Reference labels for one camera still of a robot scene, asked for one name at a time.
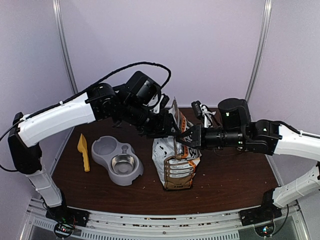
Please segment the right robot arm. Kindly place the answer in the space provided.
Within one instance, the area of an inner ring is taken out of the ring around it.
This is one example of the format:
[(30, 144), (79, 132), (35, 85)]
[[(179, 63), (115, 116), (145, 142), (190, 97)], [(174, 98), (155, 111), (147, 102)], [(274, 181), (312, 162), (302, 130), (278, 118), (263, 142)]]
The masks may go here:
[[(218, 104), (221, 125), (193, 125), (176, 137), (176, 141), (193, 149), (235, 147), (264, 155), (290, 155), (320, 160), (320, 137), (297, 130), (280, 120), (252, 121), (245, 99), (227, 98)], [(292, 182), (264, 193), (262, 206), (256, 210), (259, 220), (268, 220), (277, 208), (320, 188), (320, 165)]]

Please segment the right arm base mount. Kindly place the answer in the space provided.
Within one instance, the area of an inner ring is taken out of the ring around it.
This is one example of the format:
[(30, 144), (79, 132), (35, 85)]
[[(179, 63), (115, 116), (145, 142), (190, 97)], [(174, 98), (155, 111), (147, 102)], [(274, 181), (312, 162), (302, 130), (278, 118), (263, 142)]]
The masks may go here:
[(276, 206), (259, 206), (239, 212), (242, 226), (255, 225), (282, 216), (282, 210)]

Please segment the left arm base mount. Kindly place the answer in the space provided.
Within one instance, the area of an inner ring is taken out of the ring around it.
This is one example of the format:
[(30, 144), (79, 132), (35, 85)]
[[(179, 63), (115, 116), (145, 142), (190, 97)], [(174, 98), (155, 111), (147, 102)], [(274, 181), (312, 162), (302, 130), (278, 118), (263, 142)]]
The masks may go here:
[(86, 227), (90, 213), (67, 206), (47, 207), (45, 217), (60, 224)]

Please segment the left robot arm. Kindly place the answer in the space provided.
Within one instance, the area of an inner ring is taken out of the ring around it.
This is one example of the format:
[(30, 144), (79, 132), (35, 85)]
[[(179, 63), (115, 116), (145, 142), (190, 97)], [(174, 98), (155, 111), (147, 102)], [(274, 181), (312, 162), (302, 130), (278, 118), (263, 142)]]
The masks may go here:
[(61, 222), (72, 218), (61, 190), (45, 172), (40, 141), (64, 130), (107, 118), (133, 125), (139, 135), (151, 139), (180, 133), (174, 117), (164, 109), (162, 87), (141, 71), (124, 84), (97, 83), (78, 95), (32, 114), (17, 113), (8, 135), (13, 164), (28, 177), (52, 213)]

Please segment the yellow plastic scoop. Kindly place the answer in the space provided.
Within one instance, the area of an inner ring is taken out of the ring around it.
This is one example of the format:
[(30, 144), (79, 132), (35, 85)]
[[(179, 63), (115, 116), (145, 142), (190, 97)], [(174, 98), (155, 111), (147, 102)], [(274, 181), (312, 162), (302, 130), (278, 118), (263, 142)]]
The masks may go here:
[(82, 133), (80, 134), (80, 137), (78, 140), (77, 150), (82, 154), (84, 171), (88, 173), (91, 170), (90, 162), (89, 162), (89, 154), (88, 154), (88, 145), (87, 145), (87, 140)]

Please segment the dog food bag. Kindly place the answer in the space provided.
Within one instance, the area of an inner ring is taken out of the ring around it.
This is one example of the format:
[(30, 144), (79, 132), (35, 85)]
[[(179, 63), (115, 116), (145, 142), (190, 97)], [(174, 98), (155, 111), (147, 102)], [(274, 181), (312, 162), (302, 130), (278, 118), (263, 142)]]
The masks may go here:
[(174, 136), (153, 140), (152, 160), (166, 191), (190, 189), (201, 156), (198, 149), (177, 142)]

